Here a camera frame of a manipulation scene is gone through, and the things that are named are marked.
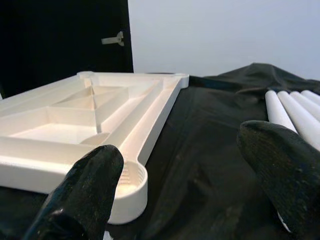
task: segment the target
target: black fabric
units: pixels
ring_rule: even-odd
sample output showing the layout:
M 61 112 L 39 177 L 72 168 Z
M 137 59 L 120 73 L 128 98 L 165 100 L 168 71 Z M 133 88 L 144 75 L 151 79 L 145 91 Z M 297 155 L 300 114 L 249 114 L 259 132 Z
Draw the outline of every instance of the black fabric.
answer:
M 268 64 L 218 76 L 191 76 L 146 165 L 146 210 L 131 223 L 107 225 L 111 236 L 116 240 L 293 239 L 236 144 L 242 122 L 267 120 L 268 89 L 309 89 L 319 94 L 320 82 Z M 1 188 L 1 239 L 19 239 L 45 197 Z

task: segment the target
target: white cylinder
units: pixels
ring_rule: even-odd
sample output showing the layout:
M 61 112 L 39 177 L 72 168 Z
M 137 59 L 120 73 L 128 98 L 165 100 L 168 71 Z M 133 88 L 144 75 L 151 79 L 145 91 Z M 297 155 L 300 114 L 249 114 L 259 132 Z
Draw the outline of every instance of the white cylinder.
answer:
M 286 91 L 281 91 L 277 95 L 299 135 L 320 151 L 320 122 Z
M 290 96 L 294 98 L 302 107 L 304 107 L 312 116 L 320 121 L 320 106 L 306 98 L 297 91 L 290 93 Z
M 275 91 L 270 90 L 265 94 L 265 104 L 269 122 L 285 126 L 297 132 Z
M 312 102 L 320 106 L 320 96 L 315 94 L 312 91 L 304 90 L 301 92 L 303 96 L 305 96 L 307 99 L 310 99 Z

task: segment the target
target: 3d printed tray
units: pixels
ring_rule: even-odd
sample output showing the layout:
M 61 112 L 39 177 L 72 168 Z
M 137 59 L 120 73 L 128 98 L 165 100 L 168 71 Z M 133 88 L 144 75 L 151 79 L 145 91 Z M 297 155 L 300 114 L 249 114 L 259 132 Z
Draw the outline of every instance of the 3d printed tray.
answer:
M 147 205 L 144 167 L 185 74 L 80 72 L 0 101 L 0 185 L 49 193 L 99 145 L 116 146 L 124 168 L 109 223 Z

